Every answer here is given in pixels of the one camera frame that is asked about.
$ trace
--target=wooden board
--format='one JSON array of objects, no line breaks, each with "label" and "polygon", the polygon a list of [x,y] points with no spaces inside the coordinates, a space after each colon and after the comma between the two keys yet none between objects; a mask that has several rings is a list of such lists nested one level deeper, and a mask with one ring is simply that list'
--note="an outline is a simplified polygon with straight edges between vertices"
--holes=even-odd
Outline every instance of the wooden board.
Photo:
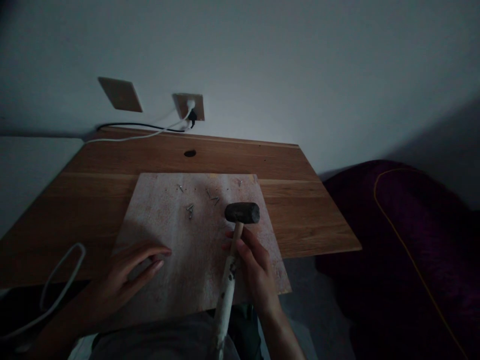
[{"label": "wooden board", "polygon": [[[97,138],[150,131],[103,128]],[[196,150],[194,157],[184,153]],[[140,173],[257,174],[282,258],[362,248],[298,145],[162,133],[86,144],[0,241],[0,288],[39,285],[75,243],[76,277],[96,276],[112,253]],[[79,252],[53,281],[67,281]]]},{"label": "wooden board", "polygon": [[[280,294],[291,292],[290,282],[256,175],[202,173],[142,173],[120,228],[113,252],[142,240],[172,249],[155,278],[102,330],[181,317],[213,309],[227,253],[221,244],[234,224],[225,219],[231,203],[255,202],[260,222],[246,225],[268,250]],[[192,219],[187,208],[193,204]],[[150,261],[135,269],[135,277]],[[239,272],[234,303],[248,300]]]}]

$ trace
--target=power cord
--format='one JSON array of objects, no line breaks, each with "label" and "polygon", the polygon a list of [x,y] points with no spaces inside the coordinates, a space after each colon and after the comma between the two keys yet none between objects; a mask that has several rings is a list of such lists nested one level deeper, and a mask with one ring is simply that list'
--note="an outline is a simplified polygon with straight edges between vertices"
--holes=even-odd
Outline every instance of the power cord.
[{"label": "power cord", "polygon": [[72,283],[74,282],[75,280],[75,277],[77,276],[77,273],[79,272],[80,270],[80,266],[82,265],[82,262],[84,261],[84,257],[85,257],[85,254],[87,253],[87,250],[85,249],[85,246],[81,243],[81,242],[77,242],[76,244],[74,244],[70,249],[68,249],[68,251],[66,252],[66,254],[61,258],[61,260],[58,262],[58,264],[55,266],[55,268],[53,269],[53,271],[51,272],[50,276],[48,277],[48,280],[46,281],[45,283],[45,286],[43,287],[43,290],[41,291],[41,296],[40,296],[40,310],[41,311],[45,311],[44,309],[44,301],[45,301],[45,294],[47,293],[47,288],[49,287],[49,284],[50,284],[50,281],[52,280],[52,278],[54,277],[55,273],[57,272],[58,268],[60,267],[60,265],[63,264],[63,262],[69,257],[70,253],[73,251],[73,249],[75,249],[76,247],[79,247],[80,248],[80,251],[81,251],[81,255],[80,255],[80,258],[78,259],[78,261],[76,262],[76,266],[75,266],[75,269],[73,270],[73,272],[71,273],[70,275],[70,278],[68,279],[68,281],[66,282],[65,286],[63,287],[60,295],[58,295],[58,297],[56,298],[55,302],[53,303],[52,306],[50,306],[50,308],[45,312],[43,313],[42,315],[40,315],[39,317],[37,317],[35,320],[29,322],[27,325],[25,326],[22,326],[21,328],[5,335],[5,336],[0,336],[0,340],[1,341],[6,341],[6,340],[9,340],[15,336],[17,336],[18,334],[21,334],[23,333],[25,330],[27,329],[30,329],[32,326],[38,324],[39,322],[41,322],[43,319],[45,319],[47,316],[49,316],[51,313],[54,312],[54,310],[57,308],[57,306],[60,304],[60,302],[62,301],[62,299],[64,298],[65,294],[67,293],[68,289],[70,288],[70,286],[72,285]]},{"label": "power cord", "polygon": [[125,122],[118,122],[118,123],[109,123],[109,124],[104,124],[104,125],[101,125],[98,129],[101,129],[103,127],[106,127],[106,126],[112,126],[112,125],[141,125],[141,126],[147,126],[147,127],[151,127],[151,128],[156,128],[156,129],[160,129],[159,131],[156,131],[156,132],[153,132],[151,134],[148,134],[148,135],[142,135],[142,136],[132,136],[132,137],[126,137],[126,138],[123,138],[123,139],[110,139],[110,138],[102,138],[102,139],[93,139],[93,140],[89,140],[89,141],[86,141],[85,144],[90,144],[90,143],[96,143],[96,142],[100,142],[100,141],[108,141],[108,142],[123,142],[123,141],[127,141],[127,140],[133,140],[133,139],[146,139],[146,138],[151,138],[151,137],[154,137],[158,134],[161,134],[163,133],[164,131],[175,131],[175,132],[179,132],[179,133],[184,133],[185,130],[172,130],[170,128],[173,128],[179,124],[181,124],[182,122],[184,122],[185,120],[189,119],[191,121],[191,128],[194,127],[195,125],[195,120],[197,119],[197,115],[195,114],[195,112],[193,112],[194,110],[194,107],[195,107],[195,100],[188,100],[186,102],[187,106],[188,106],[188,112],[186,114],[186,116],[172,124],[172,125],[169,125],[167,127],[158,127],[158,126],[154,126],[154,125],[148,125],[148,124],[142,124],[142,123],[138,123],[138,122],[133,122],[133,123],[125,123]]}]

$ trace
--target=mallet handle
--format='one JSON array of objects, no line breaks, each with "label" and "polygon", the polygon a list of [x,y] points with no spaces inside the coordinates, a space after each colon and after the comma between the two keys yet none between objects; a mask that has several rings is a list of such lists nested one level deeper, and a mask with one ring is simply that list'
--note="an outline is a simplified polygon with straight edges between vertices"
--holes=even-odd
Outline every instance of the mallet handle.
[{"label": "mallet handle", "polygon": [[213,319],[213,334],[208,359],[222,360],[224,358],[225,336],[229,328],[230,312],[234,300],[235,276],[237,271],[237,240],[242,236],[244,224],[237,221],[233,232],[230,255],[225,261],[220,294],[216,303]]}]

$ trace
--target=wall plate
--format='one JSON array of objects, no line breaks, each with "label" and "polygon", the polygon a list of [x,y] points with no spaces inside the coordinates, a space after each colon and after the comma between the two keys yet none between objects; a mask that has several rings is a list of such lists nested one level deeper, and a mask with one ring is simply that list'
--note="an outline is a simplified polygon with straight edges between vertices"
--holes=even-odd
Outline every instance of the wall plate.
[{"label": "wall plate", "polygon": [[133,83],[108,77],[99,77],[98,81],[115,109],[143,113]]},{"label": "wall plate", "polygon": [[176,110],[181,119],[187,116],[189,108],[187,106],[187,101],[190,99],[195,100],[195,114],[197,116],[197,121],[205,120],[205,110],[204,110],[204,96],[201,94],[188,94],[188,93],[175,93],[171,96],[173,102],[175,103]]}]

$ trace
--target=person's right hand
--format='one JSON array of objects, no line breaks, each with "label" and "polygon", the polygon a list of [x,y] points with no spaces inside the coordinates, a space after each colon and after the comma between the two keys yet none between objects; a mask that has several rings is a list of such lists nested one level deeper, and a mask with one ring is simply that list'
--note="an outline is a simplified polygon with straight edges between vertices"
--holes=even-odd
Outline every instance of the person's right hand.
[{"label": "person's right hand", "polygon": [[[234,232],[228,231],[225,235],[233,238]],[[230,246],[231,243],[224,244],[222,249],[228,250]],[[236,249],[242,259],[243,278],[250,291],[255,311],[260,317],[276,316],[282,311],[282,307],[269,252],[246,227],[243,228],[241,239],[236,243]]]}]

